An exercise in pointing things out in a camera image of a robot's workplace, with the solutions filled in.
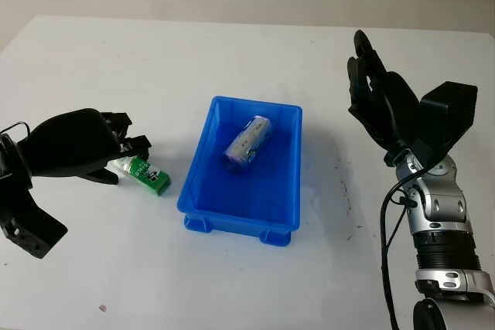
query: wire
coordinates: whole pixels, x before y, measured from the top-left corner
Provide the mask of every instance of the wire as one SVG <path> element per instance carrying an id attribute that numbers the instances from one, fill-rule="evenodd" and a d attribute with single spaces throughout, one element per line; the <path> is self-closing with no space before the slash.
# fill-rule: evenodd
<path id="1" fill-rule="evenodd" d="M 391 238 L 389 241 L 387 241 L 387 228 L 385 225 L 386 222 L 386 216 L 387 216 L 387 207 L 388 203 L 392 200 L 392 196 L 406 183 L 422 176 L 426 172 L 428 172 L 432 166 L 426 166 L 420 171 L 410 174 L 401 181 L 397 182 L 387 193 L 387 195 L 384 198 L 384 201 L 381 203 L 381 209 L 380 209 L 380 238 L 381 238 L 381 276 L 382 276 L 382 281 L 383 281 L 383 286 L 384 286 L 384 296 L 385 296 L 385 302 L 387 303 L 387 309 L 388 309 L 388 314 L 390 315 L 390 323 L 391 327 L 393 330 L 398 330 L 399 326 L 397 323 L 397 319 L 395 317 L 395 309 L 394 309 L 394 299 L 392 297 L 392 290 L 390 286 L 390 276 L 389 276 L 389 271 L 388 271 L 388 248 L 390 247 L 392 243 L 392 239 L 394 238 L 398 226 L 400 226 L 400 222 L 402 221 L 402 218 L 404 217 L 405 209 L 403 210 L 401 217 L 399 218 L 399 221 L 397 225 L 395 226 L 394 232 L 391 235 Z"/>
<path id="2" fill-rule="evenodd" d="M 28 133 L 28 136 L 31 135 L 31 129 L 29 128 L 29 125 L 25 121 L 18 121 L 17 123 L 11 125 L 10 127 L 7 127 L 0 131 L 0 134 L 5 133 L 6 131 L 10 131 L 12 128 L 16 127 L 17 125 L 24 125 L 26 127 L 26 131 Z"/>
<path id="3" fill-rule="evenodd" d="M 399 216 L 399 220 L 397 221 L 397 224 L 395 225 L 394 232 L 392 232 L 392 234 L 390 235 L 390 238 L 388 239 L 387 253 L 388 253 L 388 249 L 390 248 L 390 245 L 392 243 L 392 240 L 394 239 L 395 234 L 397 233 L 397 231 L 399 229 L 399 226 L 401 225 L 401 222 L 404 219 L 404 215 L 405 215 L 405 212 L 406 212 L 407 209 L 408 209 L 408 207 L 407 206 L 404 206 L 404 208 L 402 209 L 401 216 Z"/>

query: white table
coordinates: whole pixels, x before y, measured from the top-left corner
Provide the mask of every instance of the white table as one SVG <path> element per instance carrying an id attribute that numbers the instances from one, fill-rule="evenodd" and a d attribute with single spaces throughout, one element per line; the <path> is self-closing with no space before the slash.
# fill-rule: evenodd
<path id="1" fill-rule="evenodd" d="M 0 54 L 0 127 L 65 111 L 125 111 L 173 184 L 158 198 L 122 179 L 34 179 L 68 234 L 43 260 L 0 240 L 0 326 L 16 329 L 382 329 L 378 210 L 395 181 L 347 113 L 355 29 L 37 17 Z M 385 65 L 422 96 L 480 88 L 451 151 L 477 253 L 495 277 L 495 46 L 485 34 L 368 29 Z M 215 95 L 303 109 L 301 227 L 286 248 L 183 227 L 176 201 Z M 12 132 L 20 139 L 22 129 Z M 411 328 L 415 250 L 391 249 L 398 318 Z M 104 304 L 103 313 L 98 307 Z"/>

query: can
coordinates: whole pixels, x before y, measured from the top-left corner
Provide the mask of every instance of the can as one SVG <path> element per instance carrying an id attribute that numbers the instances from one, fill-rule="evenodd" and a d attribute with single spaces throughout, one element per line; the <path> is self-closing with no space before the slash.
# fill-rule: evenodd
<path id="1" fill-rule="evenodd" d="M 254 116 L 224 151 L 224 160 L 229 168 L 244 169 L 250 165 L 270 138 L 271 132 L 270 119 Z"/>

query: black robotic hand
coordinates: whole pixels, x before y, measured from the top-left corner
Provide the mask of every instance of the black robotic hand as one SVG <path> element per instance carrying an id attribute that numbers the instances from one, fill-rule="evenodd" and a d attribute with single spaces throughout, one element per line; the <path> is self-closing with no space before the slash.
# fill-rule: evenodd
<path id="1" fill-rule="evenodd" d="M 125 113 L 83 109 L 50 118 L 16 144 L 0 134 L 0 227 L 5 236 L 34 257 L 43 258 L 67 228 L 34 202 L 31 176 L 78 176 L 114 184 L 105 169 L 116 158 L 148 157 L 146 136 L 126 138 L 132 124 Z"/>

